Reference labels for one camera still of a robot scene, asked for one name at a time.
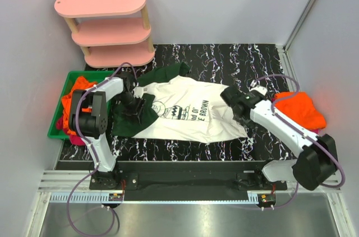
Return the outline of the white and green t-shirt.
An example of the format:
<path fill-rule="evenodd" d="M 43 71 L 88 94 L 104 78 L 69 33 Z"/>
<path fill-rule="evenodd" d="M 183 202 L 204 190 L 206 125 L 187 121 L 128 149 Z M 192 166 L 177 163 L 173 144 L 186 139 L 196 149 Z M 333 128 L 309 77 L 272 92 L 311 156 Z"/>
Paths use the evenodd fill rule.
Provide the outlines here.
<path fill-rule="evenodd" d="M 140 76 L 145 105 L 141 123 L 125 118 L 124 107 L 113 108 L 112 135 L 127 138 L 213 143 L 246 138 L 246 129 L 233 119 L 232 109 L 220 97 L 220 83 L 189 77 L 190 66 L 175 63 Z"/>

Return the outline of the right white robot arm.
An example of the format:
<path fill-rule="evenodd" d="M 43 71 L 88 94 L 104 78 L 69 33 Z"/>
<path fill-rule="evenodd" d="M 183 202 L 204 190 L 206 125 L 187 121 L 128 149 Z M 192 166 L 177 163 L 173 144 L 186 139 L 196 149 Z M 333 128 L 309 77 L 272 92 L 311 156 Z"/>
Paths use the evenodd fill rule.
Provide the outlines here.
<path fill-rule="evenodd" d="M 262 176 L 269 182 L 297 182 L 307 190 L 324 185 L 338 169 L 335 140 L 309 131 L 273 107 L 267 89 L 257 85 L 247 93 L 229 86 L 221 98 L 232 109 L 233 119 L 242 126 L 260 125 L 285 144 L 294 154 L 292 160 L 266 163 Z"/>

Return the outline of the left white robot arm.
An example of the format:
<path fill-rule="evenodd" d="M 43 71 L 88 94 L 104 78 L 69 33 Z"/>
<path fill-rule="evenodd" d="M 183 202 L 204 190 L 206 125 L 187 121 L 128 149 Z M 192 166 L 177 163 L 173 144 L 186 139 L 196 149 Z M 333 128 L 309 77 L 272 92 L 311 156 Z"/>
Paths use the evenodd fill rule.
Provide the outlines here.
<path fill-rule="evenodd" d="M 143 94 L 136 77 L 130 73 L 106 77 L 91 88 L 72 93 L 68 126 L 88 148 L 95 170 L 110 173 L 116 165 L 106 138 L 108 102 L 117 97 L 124 105 L 125 118 L 140 124 L 145 104 Z"/>

